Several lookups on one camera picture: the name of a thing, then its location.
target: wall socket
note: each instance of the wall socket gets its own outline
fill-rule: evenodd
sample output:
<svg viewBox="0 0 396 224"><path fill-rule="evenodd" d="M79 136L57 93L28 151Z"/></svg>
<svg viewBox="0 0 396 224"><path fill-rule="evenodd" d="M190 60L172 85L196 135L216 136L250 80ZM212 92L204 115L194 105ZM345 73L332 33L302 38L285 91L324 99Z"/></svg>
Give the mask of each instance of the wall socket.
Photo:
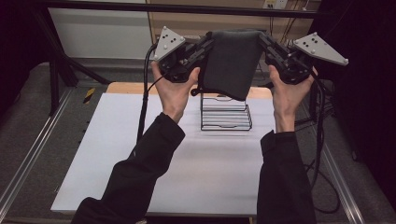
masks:
<svg viewBox="0 0 396 224"><path fill-rule="evenodd" d="M265 0L262 8L285 9L288 0Z"/></svg>

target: mounting plate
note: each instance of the mounting plate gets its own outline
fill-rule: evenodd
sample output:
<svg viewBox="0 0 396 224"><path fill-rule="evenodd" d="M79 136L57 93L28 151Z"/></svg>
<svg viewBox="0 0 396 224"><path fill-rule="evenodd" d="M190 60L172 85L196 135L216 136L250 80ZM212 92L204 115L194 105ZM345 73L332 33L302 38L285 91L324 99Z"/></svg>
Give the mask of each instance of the mounting plate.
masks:
<svg viewBox="0 0 396 224"><path fill-rule="evenodd" d="M186 39L183 36L178 35L164 26L163 30L161 31L158 46L155 49L154 61L163 59L175 49L180 47L180 45L184 44L184 42L186 42Z"/></svg>
<svg viewBox="0 0 396 224"><path fill-rule="evenodd" d="M333 49L332 46L320 38L318 33L313 33L303 38L296 39L293 43L298 49L311 57L341 65L347 65L349 63L348 59L344 58L335 49Z"/></svg>

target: person's left hand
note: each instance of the person's left hand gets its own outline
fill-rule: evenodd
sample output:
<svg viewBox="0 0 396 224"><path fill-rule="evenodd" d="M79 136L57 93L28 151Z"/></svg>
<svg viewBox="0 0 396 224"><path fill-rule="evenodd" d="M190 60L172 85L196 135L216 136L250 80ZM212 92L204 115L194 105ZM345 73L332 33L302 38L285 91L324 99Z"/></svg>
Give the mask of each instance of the person's left hand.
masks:
<svg viewBox="0 0 396 224"><path fill-rule="evenodd" d="M157 62L151 63L154 80L161 78L161 71ZM192 85L198 81L198 74L200 68L196 67L190 73L189 80L184 83L172 83L165 78L162 78L155 87L160 95L161 103L163 104L163 113L169 116L172 120L178 123L183 117L184 109L189 100L189 93Z"/></svg>

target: wall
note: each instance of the wall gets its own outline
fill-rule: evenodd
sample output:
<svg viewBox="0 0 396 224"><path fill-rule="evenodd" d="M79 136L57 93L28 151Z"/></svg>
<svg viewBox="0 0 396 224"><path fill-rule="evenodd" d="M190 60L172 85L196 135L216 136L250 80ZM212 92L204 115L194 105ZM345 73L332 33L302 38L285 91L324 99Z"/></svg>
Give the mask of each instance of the wall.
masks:
<svg viewBox="0 0 396 224"><path fill-rule="evenodd" d="M145 0L96 0L145 3ZM151 46L147 12L51 8L66 54L76 58L144 59Z"/></svg>

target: white table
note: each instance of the white table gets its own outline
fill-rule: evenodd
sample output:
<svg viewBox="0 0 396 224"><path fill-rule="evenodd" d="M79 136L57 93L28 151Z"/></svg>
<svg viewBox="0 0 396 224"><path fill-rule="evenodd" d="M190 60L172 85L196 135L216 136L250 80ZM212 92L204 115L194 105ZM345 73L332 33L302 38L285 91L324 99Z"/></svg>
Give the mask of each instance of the white table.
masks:
<svg viewBox="0 0 396 224"><path fill-rule="evenodd" d="M253 122L248 132L201 131L199 100L189 100L179 123L186 138L158 179L148 215L255 216L260 140L275 128L272 99L247 99ZM102 197L113 165L134 147L141 102L140 94L102 95L52 211L73 214L84 198ZM158 95L150 95L146 128L161 111Z"/></svg>

